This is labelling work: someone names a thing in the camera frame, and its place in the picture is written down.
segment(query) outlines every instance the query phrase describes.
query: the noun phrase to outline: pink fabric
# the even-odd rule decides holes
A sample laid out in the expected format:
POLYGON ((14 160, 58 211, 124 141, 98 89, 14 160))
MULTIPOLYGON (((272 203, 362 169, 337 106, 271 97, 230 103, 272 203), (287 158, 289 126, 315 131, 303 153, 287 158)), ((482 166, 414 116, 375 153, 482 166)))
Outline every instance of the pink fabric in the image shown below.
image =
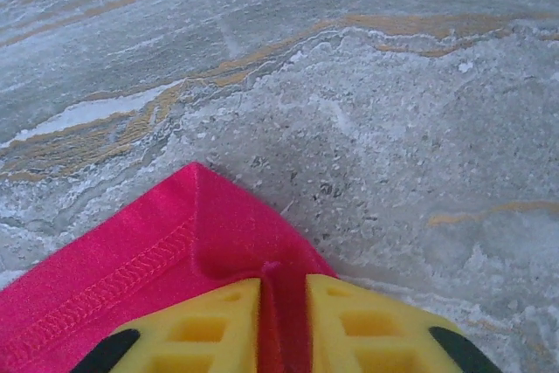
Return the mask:
POLYGON ((263 280, 259 371, 310 371, 305 275, 335 276, 268 206, 199 163, 0 292, 0 372, 59 373, 126 321, 263 280))

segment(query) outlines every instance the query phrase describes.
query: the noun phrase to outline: marble floor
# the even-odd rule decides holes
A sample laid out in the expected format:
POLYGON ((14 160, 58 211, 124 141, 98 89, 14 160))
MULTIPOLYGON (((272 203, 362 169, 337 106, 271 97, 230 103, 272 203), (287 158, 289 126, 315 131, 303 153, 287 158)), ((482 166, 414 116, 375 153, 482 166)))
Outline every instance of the marble floor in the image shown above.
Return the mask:
POLYGON ((559 0, 0 0, 0 287, 193 160, 559 370, 559 0))

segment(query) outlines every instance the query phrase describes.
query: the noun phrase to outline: seam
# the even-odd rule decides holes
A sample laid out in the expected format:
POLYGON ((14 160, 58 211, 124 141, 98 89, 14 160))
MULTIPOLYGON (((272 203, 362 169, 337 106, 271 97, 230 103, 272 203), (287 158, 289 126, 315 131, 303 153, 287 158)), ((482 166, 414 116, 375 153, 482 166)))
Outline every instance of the seam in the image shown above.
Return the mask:
POLYGON ((180 261, 189 249, 188 230, 194 218, 177 226, 112 273, 33 322, 3 345, 8 354, 5 366, 20 369, 47 345, 74 332, 87 319, 121 301, 123 295, 140 287, 180 261))

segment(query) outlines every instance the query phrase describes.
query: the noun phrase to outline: black rubber tip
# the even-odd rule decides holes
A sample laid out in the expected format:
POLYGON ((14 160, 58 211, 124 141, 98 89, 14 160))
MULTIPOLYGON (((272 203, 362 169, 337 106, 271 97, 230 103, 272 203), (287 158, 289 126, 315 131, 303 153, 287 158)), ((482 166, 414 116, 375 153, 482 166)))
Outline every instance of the black rubber tip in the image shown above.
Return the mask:
POLYGON ((137 329, 110 335, 92 349, 70 373, 108 373, 140 338, 137 329))
POLYGON ((429 332, 464 373, 503 373, 464 336, 441 327, 431 327, 429 332))

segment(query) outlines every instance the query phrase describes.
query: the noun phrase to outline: yellow plastic object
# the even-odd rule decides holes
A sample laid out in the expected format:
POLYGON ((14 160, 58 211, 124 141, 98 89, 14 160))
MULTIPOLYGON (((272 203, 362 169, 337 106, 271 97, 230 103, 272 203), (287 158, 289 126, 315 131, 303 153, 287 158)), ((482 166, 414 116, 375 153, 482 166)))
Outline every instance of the yellow plastic object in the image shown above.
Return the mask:
POLYGON ((259 299, 242 280, 126 323, 141 335, 111 373, 256 373, 259 299))
POLYGON ((328 276, 307 276, 313 373, 462 373, 429 333, 445 318, 328 276))

